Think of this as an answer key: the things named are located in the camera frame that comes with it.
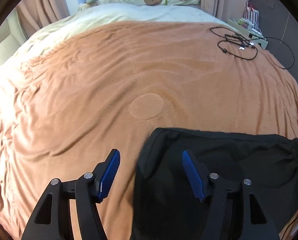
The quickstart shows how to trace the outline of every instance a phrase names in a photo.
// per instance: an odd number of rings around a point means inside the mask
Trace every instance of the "beige chair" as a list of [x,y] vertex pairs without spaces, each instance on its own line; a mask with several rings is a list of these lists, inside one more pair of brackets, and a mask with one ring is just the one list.
[[14,9],[0,26],[0,66],[26,42],[27,38]]

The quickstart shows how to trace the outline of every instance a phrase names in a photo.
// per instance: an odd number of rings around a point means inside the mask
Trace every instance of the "folded black garment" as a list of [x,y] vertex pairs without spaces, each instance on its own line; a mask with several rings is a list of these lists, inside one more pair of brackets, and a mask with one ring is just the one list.
[[186,149],[227,180],[250,179],[278,232],[298,209],[298,138],[158,128],[137,163],[131,239],[199,239],[208,210],[183,169]]

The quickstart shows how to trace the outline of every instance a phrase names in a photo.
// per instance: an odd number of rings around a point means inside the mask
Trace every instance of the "white bed sheet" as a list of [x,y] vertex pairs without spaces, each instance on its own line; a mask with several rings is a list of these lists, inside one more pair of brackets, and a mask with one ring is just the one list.
[[0,69],[40,56],[60,42],[79,33],[119,21],[156,22],[225,22],[190,6],[135,6],[132,4],[104,4],[80,11],[36,32]]

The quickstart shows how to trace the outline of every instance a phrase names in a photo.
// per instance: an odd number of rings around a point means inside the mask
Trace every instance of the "blanket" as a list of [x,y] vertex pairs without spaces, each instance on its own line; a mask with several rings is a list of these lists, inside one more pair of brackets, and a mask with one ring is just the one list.
[[135,165],[157,127],[298,137],[294,78],[266,50],[223,53],[212,26],[111,23],[0,69],[0,224],[14,240],[51,179],[77,179],[112,148],[121,165],[98,210],[108,239],[129,239]]

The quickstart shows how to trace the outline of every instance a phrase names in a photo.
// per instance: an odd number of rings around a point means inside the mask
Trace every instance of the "metal pin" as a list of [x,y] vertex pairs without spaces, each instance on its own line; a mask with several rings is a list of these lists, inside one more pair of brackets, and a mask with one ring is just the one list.
[[248,186],[251,185],[251,181],[249,179],[244,179],[243,183]]
[[211,174],[210,174],[210,178],[211,178],[211,179],[217,179],[218,177],[219,177],[219,175],[216,174],[216,173],[211,173]]
[[59,179],[53,179],[50,184],[51,185],[57,185],[59,183]]
[[92,176],[93,176],[92,172],[87,172],[87,173],[85,173],[84,178],[90,179],[90,178],[92,178]]

